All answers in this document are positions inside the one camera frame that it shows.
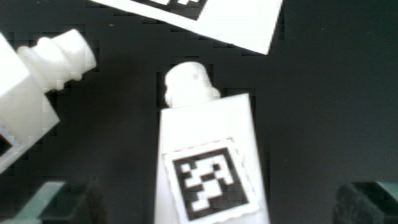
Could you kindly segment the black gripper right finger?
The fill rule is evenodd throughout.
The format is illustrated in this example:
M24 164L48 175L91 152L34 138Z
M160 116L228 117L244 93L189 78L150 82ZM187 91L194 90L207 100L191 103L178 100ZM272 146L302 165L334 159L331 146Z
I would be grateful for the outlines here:
M352 182L338 188L333 224L398 224L398 182Z

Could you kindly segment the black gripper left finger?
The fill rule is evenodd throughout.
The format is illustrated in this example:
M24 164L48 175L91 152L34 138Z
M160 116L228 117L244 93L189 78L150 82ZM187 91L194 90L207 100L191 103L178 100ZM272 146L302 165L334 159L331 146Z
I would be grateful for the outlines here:
M48 181L9 224L107 224L96 182Z

